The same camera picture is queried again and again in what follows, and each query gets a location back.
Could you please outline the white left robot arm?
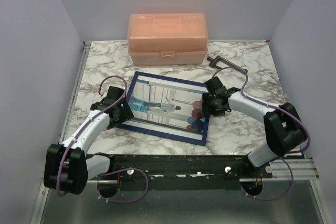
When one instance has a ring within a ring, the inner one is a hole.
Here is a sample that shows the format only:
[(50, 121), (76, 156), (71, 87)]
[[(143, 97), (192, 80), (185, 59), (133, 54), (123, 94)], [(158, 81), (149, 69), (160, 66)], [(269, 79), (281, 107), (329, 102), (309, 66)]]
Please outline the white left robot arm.
[(105, 130), (126, 122), (134, 115), (125, 100), (126, 91), (110, 86), (106, 96), (93, 103), (81, 126), (61, 144), (51, 144), (46, 152), (44, 186), (55, 189), (59, 196), (78, 195), (89, 179), (101, 175), (112, 179), (116, 166), (107, 154), (86, 158), (88, 150)]

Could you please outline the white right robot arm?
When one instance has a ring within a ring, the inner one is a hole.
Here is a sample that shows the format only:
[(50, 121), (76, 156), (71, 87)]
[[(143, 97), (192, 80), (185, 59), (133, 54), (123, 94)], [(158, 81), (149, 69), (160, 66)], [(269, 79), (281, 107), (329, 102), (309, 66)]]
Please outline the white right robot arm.
[(224, 116), (237, 111), (264, 124), (266, 141), (250, 152), (241, 165), (242, 173), (249, 178), (260, 172), (265, 163), (290, 153), (309, 139), (309, 134), (290, 103), (277, 105), (250, 97), (239, 88), (227, 89), (218, 77), (205, 82), (202, 94), (202, 112), (205, 116)]

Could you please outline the orange translucent plastic storage box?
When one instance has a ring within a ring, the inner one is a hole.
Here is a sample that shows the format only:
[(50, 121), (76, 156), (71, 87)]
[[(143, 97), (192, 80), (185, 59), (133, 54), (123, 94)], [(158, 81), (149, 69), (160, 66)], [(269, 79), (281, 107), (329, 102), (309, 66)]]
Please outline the orange translucent plastic storage box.
[(207, 45), (202, 13), (130, 15), (128, 53), (136, 66), (199, 65)]

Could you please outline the aluminium extrusion table frame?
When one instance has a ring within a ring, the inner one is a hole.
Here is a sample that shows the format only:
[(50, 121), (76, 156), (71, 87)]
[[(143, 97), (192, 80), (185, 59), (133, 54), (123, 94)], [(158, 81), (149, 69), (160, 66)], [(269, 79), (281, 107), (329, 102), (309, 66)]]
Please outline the aluminium extrusion table frame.
[[(61, 143), (62, 141), (65, 140), (70, 124), (71, 124), (71, 120), (72, 120), (72, 116), (73, 116), (73, 112), (75, 109), (75, 104), (76, 104), (76, 100), (78, 97), (78, 93), (79, 93), (79, 88), (80, 88), (80, 84), (82, 81), (82, 77), (83, 77), (83, 73), (85, 70), (85, 66), (87, 63), (87, 59), (88, 59), (88, 55), (89, 55), (89, 51), (90, 51), (90, 47), (91, 47), (91, 41), (84, 41), (83, 42), (83, 51), (82, 51), (82, 55), (81, 55), (81, 59), (80, 59), (80, 64), (79, 64), (79, 68), (78, 68), (78, 72), (75, 78), (75, 82), (74, 82), (74, 86), (73, 86), (73, 90), (72, 90), (72, 94), (70, 97), (70, 103), (68, 106), (68, 110), (66, 113), (66, 117), (65, 117), (65, 121), (64, 124), (62, 126), (62, 131), (61, 131), (61, 135), (59, 138), (59, 143)], [(30, 223), (40, 223), (41, 219), (42, 219), (42, 215), (43, 215), (43, 211), (44, 211), (44, 206), (47, 200), (47, 196), (48, 196), (48, 191), (49, 189), (47, 187), (44, 186), (44, 172), (42, 172), (41, 175), (41, 183), (40, 183), (40, 188), (37, 194), (37, 199), (35, 202), (35, 206), (34, 206), (34, 211), (32, 213), (32, 217), (30, 220)]]

